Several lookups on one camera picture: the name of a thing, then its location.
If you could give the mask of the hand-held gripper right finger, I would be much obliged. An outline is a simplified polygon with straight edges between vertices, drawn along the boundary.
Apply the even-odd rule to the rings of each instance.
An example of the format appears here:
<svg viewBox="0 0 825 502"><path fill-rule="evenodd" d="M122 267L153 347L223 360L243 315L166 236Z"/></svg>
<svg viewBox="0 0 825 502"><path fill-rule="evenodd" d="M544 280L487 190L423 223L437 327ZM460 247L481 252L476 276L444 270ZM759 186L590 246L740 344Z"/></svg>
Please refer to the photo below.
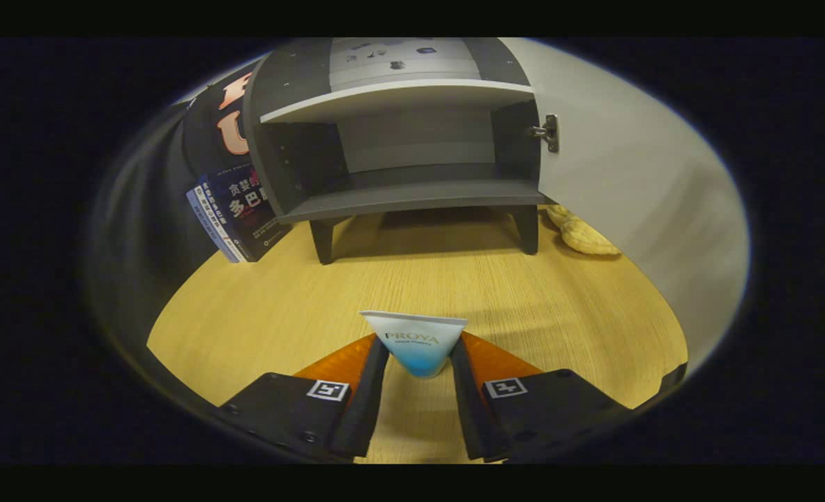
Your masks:
<svg viewBox="0 0 825 502"><path fill-rule="evenodd" d="M471 333L450 354L467 457L542 463L632 414L572 369L543 371Z"/></svg>

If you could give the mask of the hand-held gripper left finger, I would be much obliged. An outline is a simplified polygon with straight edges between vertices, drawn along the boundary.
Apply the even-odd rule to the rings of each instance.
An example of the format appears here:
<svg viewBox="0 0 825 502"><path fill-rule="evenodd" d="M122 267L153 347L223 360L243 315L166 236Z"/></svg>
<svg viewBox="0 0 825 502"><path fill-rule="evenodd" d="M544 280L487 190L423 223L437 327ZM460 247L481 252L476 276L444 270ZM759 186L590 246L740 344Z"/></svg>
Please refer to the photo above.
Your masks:
<svg viewBox="0 0 825 502"><path fill-rule="evenodd" d="M351 463L370 449L389 356L369 334L295 374L259 376L221 404L217 417L282 455Z"/></svg>

